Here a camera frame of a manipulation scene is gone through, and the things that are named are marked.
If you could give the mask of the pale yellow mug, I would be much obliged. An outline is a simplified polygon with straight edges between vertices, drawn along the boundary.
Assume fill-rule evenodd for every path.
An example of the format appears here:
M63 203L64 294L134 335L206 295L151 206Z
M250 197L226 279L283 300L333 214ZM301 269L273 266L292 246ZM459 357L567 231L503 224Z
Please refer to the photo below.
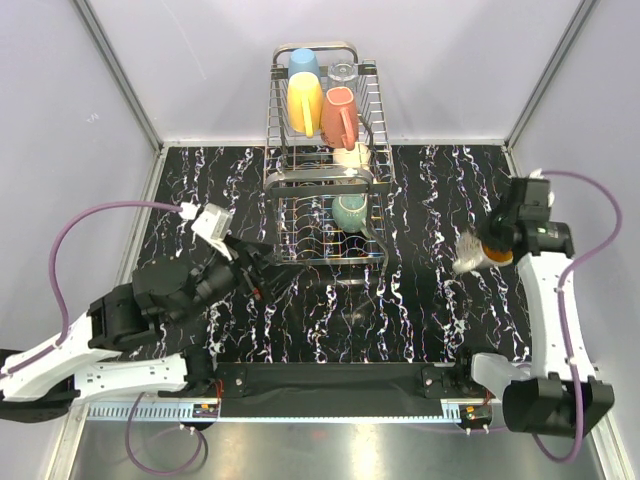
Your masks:
M324 94L319 78L311 72L294 74L288 82L287 110L290 127L313 138L320 129Z

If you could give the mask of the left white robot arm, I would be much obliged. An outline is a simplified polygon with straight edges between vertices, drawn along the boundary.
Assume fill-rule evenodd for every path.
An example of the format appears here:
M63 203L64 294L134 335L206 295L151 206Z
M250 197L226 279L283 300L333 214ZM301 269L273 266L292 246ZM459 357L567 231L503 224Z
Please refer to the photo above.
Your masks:
M302 266L278 263L266 244L232 239L230 254L201 265L159 257L130 282L92 302L66 338L20 352L1 352L1 417L41 423L99 398L155 393L164 398L209 394L217 381L213 356L191 345L159 360L120 362L118 356L156 343L164 326L198 319L227 295L275 302Z

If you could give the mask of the green interior white mug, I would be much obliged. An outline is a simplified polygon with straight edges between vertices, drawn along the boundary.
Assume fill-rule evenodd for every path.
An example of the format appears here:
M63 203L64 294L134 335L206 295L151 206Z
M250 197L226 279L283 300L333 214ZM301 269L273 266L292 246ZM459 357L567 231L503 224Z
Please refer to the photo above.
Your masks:
M333 163L345 168L370 167L371 151L364 142L356 142L352 150L336 148L333 150Z

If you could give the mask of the clear glass tumbler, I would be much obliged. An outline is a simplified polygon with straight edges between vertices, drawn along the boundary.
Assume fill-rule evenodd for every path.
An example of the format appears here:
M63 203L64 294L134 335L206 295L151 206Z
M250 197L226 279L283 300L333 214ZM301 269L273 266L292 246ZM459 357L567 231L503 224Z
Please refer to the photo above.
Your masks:
M350 61L338 61L327 69L327 88L348 88L354 95L358 92L358 65Z

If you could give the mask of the orange interior white mug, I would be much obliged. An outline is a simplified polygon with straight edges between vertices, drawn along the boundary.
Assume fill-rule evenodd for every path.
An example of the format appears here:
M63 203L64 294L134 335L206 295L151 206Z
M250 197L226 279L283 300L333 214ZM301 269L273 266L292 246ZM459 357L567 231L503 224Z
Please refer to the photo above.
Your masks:
M500 236L488 230L464 230L455 244L453 272L464 274L491 267L510 265L514 260L512 248Z

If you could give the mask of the pink handled white mug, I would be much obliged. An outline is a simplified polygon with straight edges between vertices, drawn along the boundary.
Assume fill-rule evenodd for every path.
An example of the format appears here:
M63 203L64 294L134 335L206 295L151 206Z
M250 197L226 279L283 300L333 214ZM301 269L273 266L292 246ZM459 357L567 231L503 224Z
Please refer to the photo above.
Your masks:
M321 137L331 148L352 151L359 138L358 111L348 87L333 87L325 95L321 115Z

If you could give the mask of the light blue plastic cup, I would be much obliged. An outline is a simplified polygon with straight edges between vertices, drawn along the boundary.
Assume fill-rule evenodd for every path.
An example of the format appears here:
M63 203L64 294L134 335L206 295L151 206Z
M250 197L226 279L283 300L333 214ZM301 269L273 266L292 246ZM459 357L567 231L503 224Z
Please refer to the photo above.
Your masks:
M298 48L291 52L288 64L288 78L291 79L298 73L312 73L318 79L321 78L318 59L313 50Z

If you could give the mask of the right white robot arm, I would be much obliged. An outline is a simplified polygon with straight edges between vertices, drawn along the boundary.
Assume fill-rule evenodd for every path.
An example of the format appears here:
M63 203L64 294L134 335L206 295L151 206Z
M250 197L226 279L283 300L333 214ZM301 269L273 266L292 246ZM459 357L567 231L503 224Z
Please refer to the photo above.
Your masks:
M514 177L498 204L457 246L458 271L515 266L530 319L531 364L513 365L497 353L475 353L453 372L465 397L488 389L503 405L512 432L580 441L612 408L611 385L597 380L586 352L573 287L584 262L570 228L551 219L546 178Z

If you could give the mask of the teal glazed ceramic mug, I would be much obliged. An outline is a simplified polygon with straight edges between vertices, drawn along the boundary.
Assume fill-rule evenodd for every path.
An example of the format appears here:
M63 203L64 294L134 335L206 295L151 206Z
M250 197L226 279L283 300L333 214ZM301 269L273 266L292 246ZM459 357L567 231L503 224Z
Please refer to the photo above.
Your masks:
M344 194L332 201L332 215L336 225L345 233L365 233L367 218L367 196Z

